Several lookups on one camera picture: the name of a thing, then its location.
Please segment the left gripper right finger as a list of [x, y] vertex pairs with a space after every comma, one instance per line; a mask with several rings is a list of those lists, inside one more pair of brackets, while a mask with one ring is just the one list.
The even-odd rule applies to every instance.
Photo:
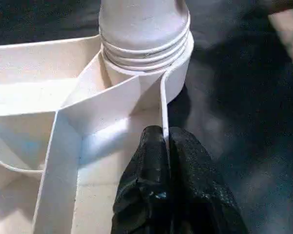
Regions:
[[247, 234], [234, 195], [205, 147], [190, 132], [169, 130], [174, 228], [179, 234]]

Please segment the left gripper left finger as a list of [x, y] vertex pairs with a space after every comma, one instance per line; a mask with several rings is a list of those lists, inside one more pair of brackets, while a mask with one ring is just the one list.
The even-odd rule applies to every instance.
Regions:
[[172, 214], [169, 162], [160, 126], [147, 126], [125, 168], [113, 204], [111, 233], [168, 234]]

